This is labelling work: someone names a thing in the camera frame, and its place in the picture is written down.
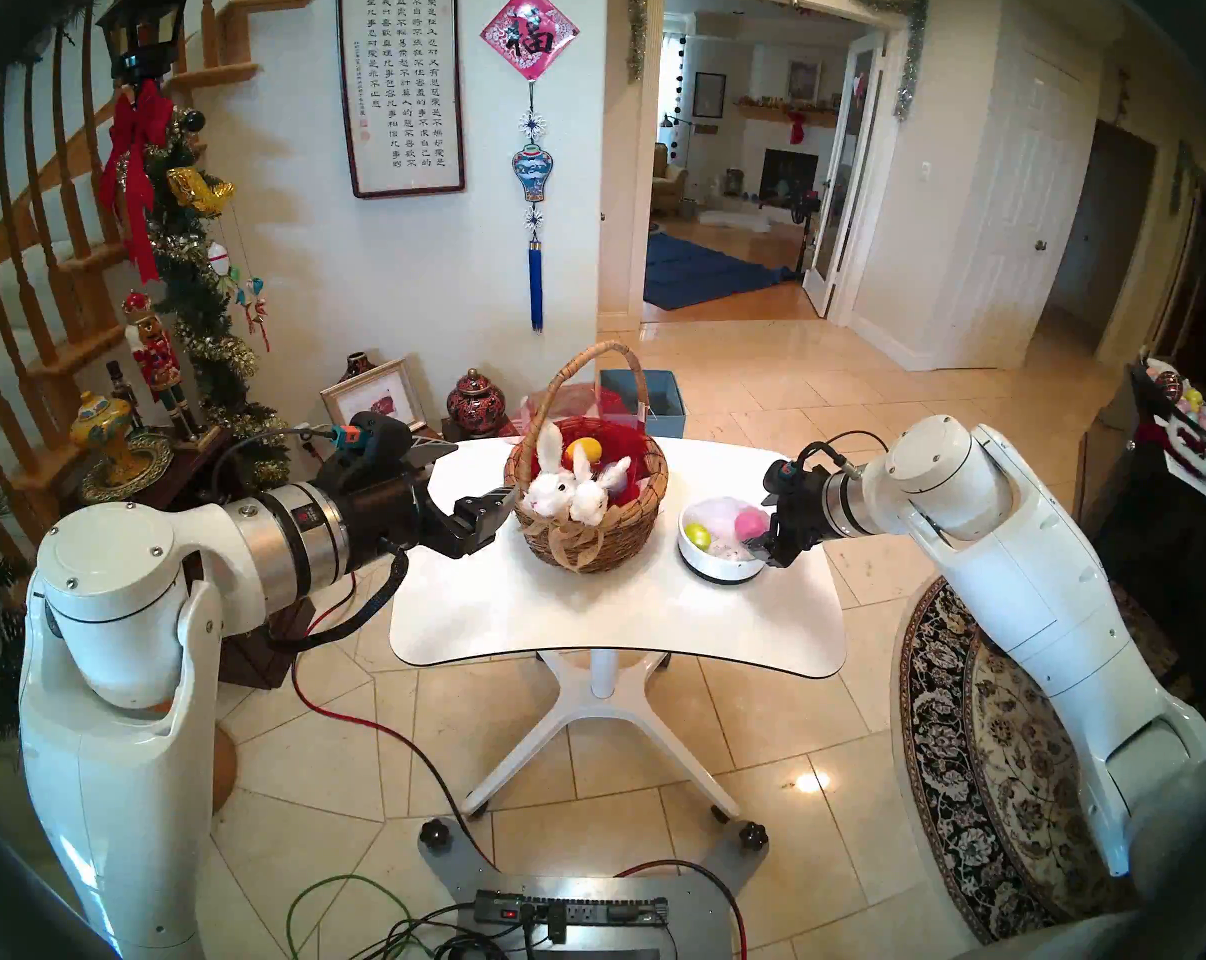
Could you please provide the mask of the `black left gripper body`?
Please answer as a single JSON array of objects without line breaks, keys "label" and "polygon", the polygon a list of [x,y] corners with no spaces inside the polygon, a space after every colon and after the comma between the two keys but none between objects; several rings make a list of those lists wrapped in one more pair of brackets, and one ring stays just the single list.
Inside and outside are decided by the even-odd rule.
[{"label": "black left gripper body", "polygon": [[434,464],[343,490],[347,558],[343,570],[361,570],[396,549],[426,548],[456,557],[456,537],[429,494]]}]

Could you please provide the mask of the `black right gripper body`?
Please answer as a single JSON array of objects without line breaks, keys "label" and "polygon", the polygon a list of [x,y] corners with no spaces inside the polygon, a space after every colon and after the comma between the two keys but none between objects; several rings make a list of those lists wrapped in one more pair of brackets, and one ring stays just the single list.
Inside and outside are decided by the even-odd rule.
[{"label": "black right gripper body", "polygon": [[800,554],[835,537],[826,509],[829,480],[769,480],[768,566],[788,569]]}]

